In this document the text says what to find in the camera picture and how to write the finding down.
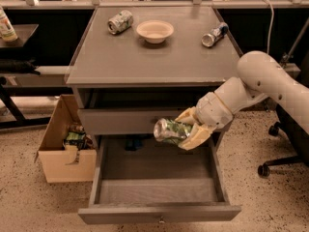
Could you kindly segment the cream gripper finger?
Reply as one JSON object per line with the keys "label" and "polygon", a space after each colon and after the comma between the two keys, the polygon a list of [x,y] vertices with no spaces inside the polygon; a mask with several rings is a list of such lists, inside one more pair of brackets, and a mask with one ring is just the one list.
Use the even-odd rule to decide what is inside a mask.
{"label": "cream gripper finger", "polygon": [[185,141],[181,142],[179,147],[186,151],[195,149],[207,141],[212,135],[213,131],[214,127],[194,124],[189,137]]}
{"label": "cream gripper finger", "polygon": [[184,112],[182,112],[177,118],[177,122],[187,123],[190,125],[194,124],[200,124],[200,121],[198,120],[196,116],[196,107],[192,106],[186,109]]}

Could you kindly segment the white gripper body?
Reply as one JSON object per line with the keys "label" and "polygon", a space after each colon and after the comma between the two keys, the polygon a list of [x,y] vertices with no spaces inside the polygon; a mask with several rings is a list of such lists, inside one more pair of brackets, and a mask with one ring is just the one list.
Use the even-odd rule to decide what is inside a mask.
{"label": "white gripper body", "polygon": [[196,104],[195,115],[201,124],[223,129],[233,120],[233,114],[214,92],[206,93]]}

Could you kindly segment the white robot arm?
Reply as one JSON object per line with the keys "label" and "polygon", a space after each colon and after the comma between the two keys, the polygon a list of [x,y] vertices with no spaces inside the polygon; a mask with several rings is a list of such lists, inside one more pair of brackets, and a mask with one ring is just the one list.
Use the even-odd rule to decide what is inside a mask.
{"label": "white robot arm", "polygon": [[309,88],[291,78],[271,56],[262,51],[248,52],[239,58],[237,73],[177,118],[193,126],[180,148],[198,147],[213,131],[229,124],[240,110],[266,98],[277,102],[309,132]]}

